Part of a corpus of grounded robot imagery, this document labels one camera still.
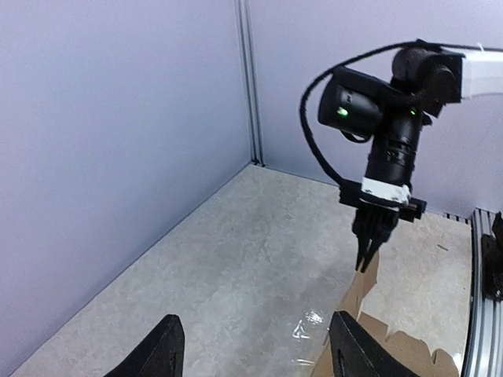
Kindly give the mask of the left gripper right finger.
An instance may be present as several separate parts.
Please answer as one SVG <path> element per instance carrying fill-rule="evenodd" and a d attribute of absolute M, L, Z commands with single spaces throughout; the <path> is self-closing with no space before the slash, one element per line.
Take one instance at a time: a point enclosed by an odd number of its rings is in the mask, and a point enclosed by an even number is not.
<path fill-rule="evenodd" d="M 411 376 L 348 312 L 335 311 L 329 325 L 335 376 Z"/>

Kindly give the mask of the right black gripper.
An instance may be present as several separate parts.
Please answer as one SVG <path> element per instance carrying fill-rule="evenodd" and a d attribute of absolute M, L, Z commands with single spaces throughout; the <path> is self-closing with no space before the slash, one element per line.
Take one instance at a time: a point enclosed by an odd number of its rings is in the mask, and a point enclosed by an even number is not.
<path fill-rule="evenodd" d="M 427 202 L 411 198 L 404 207 L 382 207 L 359 199 L 357 192 L 360 188 L 360 183 L 347 181 L 347 185 L 340 190 L 340 203 L 356 209 L 352 225 L 352 232 L 358 239 L 355 269 L 365 273 L 382 244 L 389 240 L 398 221 L 414 222 L 421 219 Z"/>

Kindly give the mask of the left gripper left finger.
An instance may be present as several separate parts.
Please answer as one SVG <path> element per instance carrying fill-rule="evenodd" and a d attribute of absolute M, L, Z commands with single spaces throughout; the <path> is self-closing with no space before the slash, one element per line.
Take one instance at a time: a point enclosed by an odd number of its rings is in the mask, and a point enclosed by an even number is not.
<path fill-rule="evenodd" d="M 106 377 L 182 377 L 185 333 L 179 316 L 167 314 Z"/>

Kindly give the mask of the brown cardboard box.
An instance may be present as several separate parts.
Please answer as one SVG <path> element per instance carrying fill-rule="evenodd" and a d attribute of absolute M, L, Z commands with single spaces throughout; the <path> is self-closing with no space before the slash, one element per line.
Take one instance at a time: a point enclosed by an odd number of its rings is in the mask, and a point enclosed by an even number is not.
<path fill-rule="evenodd" d="M 459 376 L 460 372 L 453 358 L 445 351 L 430 351 L 427 343 L 416 339 L 404 331 L 388 332 L 388 325 L 362 311 L 362 304 L 377 283 L 380 257 L 377 255 L 365 273 L 357 271 L 351 286 L 335 311 L 348 312 L 378 343 L 400 364 L 411 371 L 412 377 Z M 335 376 L 329 340 L 321 352 L 312 376 Z"/>

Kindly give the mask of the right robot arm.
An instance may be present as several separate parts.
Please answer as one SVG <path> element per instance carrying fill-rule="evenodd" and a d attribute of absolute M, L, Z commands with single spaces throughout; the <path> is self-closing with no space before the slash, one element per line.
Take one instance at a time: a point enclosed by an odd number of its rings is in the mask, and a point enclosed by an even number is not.
<path fill-rule="evenodd" d="M 356 209 L 356 268 L 365 272 L 398 221 L 414 221 L 425 211 L 426 203 L 412 196 L 423 127 L 448 104 L 501 94 L 502 51 L 418 41 L 396 53 L 390 82 L 345 64 L 330 72 L 318 122 L 354 143 L 372 142 L 362 180 L 340 184 L 341 203 Z"/>

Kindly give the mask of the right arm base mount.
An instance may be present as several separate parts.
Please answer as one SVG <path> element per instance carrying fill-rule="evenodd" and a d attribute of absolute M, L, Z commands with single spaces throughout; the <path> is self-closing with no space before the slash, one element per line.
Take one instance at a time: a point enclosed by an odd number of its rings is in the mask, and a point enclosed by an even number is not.
<path fill-rule="evenodd" d="M 493 235 L 483 234 L 483 292 L 487 298 L 502 301 L 502 216 L 496 213 L 492 224 Z"/>

